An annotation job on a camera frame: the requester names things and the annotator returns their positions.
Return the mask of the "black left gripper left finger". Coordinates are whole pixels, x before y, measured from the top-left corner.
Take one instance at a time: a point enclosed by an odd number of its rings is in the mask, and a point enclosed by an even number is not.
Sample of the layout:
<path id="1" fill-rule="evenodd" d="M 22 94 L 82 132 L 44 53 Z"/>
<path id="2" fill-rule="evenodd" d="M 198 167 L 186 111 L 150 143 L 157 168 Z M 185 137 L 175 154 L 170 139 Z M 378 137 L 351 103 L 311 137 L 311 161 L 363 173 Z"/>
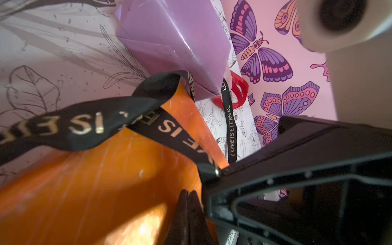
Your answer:
<path id="1" fill-rule="evenodd" d="M 183 189 L 180 192 L 176 211 L 170 226 L 169 233 L 164 245 L 187 245 L 189 244 L 189 218 L 190 200 L 189 191 Z"/>

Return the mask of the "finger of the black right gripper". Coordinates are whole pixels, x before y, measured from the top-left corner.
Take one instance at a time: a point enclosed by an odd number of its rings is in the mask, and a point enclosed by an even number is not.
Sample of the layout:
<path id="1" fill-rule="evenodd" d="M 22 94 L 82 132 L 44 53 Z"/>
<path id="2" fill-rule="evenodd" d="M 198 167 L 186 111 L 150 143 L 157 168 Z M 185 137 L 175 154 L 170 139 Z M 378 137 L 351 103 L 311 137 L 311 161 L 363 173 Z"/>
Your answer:
<path id="1" fill-rule="evenodd" d="M 226 168 L 202 194 L 247 196 L 345 179 L 391 185 L 391 130 L 304 116 L 283 117 L 280 126 L 284 133 Z"/>
<path id="2" fill-rule="evenodd" d="M 355 174 L 284 176 L 203 190 L 207 217 L 269 245 L 389 245 L 392 182 Z"/>

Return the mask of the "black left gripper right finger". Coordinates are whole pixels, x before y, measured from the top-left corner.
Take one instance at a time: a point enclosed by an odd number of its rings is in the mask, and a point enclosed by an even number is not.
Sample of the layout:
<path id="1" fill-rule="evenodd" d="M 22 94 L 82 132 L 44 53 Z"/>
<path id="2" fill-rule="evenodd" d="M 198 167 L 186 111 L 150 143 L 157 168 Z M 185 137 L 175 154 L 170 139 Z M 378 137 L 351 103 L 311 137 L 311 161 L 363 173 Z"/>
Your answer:
<path id="1" fill-rule="evenodd" d="M 206 223 L 198 194 L 193 190 L 189 194 L 189 244 L 215 245 L 216 242 Z"/>

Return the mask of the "orange gift box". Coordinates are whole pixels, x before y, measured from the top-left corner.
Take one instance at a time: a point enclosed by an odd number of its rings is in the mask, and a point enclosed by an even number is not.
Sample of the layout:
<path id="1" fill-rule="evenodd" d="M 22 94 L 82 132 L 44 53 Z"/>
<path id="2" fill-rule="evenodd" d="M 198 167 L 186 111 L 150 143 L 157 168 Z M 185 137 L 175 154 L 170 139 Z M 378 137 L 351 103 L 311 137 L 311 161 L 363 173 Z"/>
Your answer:
<path id="1" fill-rule="evenodd" d="M 161 244 L 183 189 L 201 192 L 197 167 L 128 129 L 89 151 L 36 148 L 1 167 L 1 244 Z"/>

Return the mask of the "red satin ribbon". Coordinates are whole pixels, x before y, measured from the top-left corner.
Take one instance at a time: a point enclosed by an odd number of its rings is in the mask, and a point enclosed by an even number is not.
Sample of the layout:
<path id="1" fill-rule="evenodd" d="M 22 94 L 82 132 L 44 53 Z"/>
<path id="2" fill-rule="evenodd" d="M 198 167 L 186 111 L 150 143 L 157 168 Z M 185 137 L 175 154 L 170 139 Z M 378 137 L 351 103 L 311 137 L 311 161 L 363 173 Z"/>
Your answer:
<path id="1" fill-rule="evenodd" d="M 230 88 L 230 92 L 232 92 L 237 99 L 237 102 L 234 102 L 234 99 L 231 100 L 232 109 L 234 110 L 241 107 L 248 100 L 249 86 L 247 82 L 235 72 L 230 71 L 230 75 L 231 86 L 229 83 L 227 83 L 228 85 L 226 86 L 225 83 L 222 82 L 220 92 L 222 91 L 222 88 L 226 88 L 225 92 L 228 92 L 228 89 Z"/>

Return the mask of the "black printed ribbon bow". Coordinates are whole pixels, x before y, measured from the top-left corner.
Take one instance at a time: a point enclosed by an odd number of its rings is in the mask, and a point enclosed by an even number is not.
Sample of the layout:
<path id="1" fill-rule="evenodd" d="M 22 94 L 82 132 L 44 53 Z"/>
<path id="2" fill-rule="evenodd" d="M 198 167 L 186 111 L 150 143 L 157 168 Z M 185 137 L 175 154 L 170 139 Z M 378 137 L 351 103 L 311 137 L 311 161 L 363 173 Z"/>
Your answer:
<path id="1" fill-rule="evenodd" d="M 127 128 L 184 155 L 197 166 L 202 182 L 214 182 L 223 170 L 163 109 L 182 82 L 189 85 L 194 99 L 192 74 L 178 70 L 144 80 L 128 97 L 83 102 L 21 120 L 1 131 L 1 164 L 39 146 L 67 152 L 90 150 Z"/>

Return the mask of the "lilac gift box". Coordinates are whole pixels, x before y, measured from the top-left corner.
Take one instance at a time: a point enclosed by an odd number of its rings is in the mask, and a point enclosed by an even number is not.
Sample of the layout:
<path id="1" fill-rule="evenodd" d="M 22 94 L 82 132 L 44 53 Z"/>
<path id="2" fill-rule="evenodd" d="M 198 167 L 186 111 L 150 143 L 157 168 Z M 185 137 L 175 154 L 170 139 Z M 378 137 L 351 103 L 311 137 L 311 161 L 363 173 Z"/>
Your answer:
<path id="1" fill-rule="evenodd" d="M 220 94 L 231 45 L 211 1 L 124 1 L 117 37 L 151 75 L 186 70 L 196 101 Z"/>

